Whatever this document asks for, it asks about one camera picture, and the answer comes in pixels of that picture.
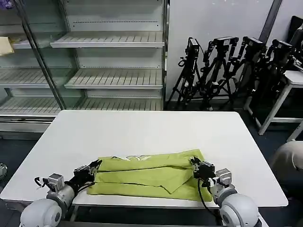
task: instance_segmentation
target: metal pole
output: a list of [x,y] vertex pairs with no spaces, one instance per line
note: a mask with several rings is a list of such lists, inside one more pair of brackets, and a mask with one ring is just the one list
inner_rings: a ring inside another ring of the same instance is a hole
[[271,8],[269,10],[267,19],[265,21],[263,30],[260,34],[259,40],[261,42],[267,43],[270,32],[274,26],[275,20],[276,20],[276,16],[278,14],[278,11],[280,9],[280,6],[282,4],[283,0],[274,0],[273,4],[271,5]]
[[36,43],[36,40],[34,38],[34,35],[29,27],[29,24],[28,24],[28,19],[26,17],[26,13],[25,13],[25,10],[23,8],[23,5],[22,5],[22,2],[21,0],[14,0],[14,3],[15,3],[15,6],[16,6],[16,9],[17,9],[17,12],[18,12],[18,15],[21,19],[21,22],[22,22],[22,26],[23,26],[23,29],[24,29],[24,32],[28,38],[28,41],[29,41],[29,44],[34,52],[34,55],[40,65],[40,68],[45,76],[45,79],[53,93],[53,96],[54,98],[56,99],[59,107],[61,110],[64,110],[66,109],[66,106],[65,106],[65,103],[61,97],[61,95],[59,94],[56,86],[55,86],[55,83],[53,81],[53,78],[51,76],[51,73],[47,67],[47,65],[45,64],[44,62],[44,59],[38,49],[38,45]]

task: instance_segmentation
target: metal shelf frame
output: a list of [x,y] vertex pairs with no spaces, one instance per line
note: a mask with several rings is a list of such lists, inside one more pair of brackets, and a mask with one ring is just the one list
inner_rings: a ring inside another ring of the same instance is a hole
[[161,69],[79,69],[65,84],[76,89],[162,89]]
[[51,42],[53,48],[163,47],[162,31],[70,32]]

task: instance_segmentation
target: white table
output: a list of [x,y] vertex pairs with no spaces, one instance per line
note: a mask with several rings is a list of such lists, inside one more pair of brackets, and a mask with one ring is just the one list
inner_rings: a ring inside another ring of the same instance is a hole
[[[97,157],[176,153],[199,148],[216,169],[228,168],[239,193],[259,207],[288,201],[244,122],[234,112],[61,111],[2,191],[5,201],[45,198],[34,178],[52,173],[72,178],[73,169]],[[87,195],[75,205],[202,208],[201,202]],[[209,207],[217,207],[213,202]]]

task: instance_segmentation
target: yellow-green fabric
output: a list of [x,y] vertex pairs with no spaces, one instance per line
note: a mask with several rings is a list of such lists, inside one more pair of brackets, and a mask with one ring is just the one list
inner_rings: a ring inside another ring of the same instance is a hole
[[[88,194],[201,201],[190,164],[192,157],[204,160],[198,149],[165,155],[100,157],[102,163]],[[212,201],[206,188],[201,193],[205,201]]]

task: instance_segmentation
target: white shelf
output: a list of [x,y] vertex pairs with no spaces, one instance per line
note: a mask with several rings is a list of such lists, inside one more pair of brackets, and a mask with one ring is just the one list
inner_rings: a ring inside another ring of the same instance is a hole
[[86,98],[77,110],[163,110],[161,99]]
[[[14,49],[31,49],[31,46],[25,34],[9,35],[9,38],[12,41],[12,46]],[[48,47],[51,40],[52,35],[50,33],[36,35],[36,41],[39,48]]]
[[[62,85],[71,69],[51,69],[55,84]],[[0,69],[2,88],[49,88],[41,69]]]
[[163,32],[70,32],[50,43],[53,48],[163,47]]
[[161,69],[79,69],[65,84],[78,89],[162,89]]
[[[79,98],[64,98],[67,106],[75,106]],[[0,116],[55,117],[61,111],[53,97],[11,97],[0,106]]]

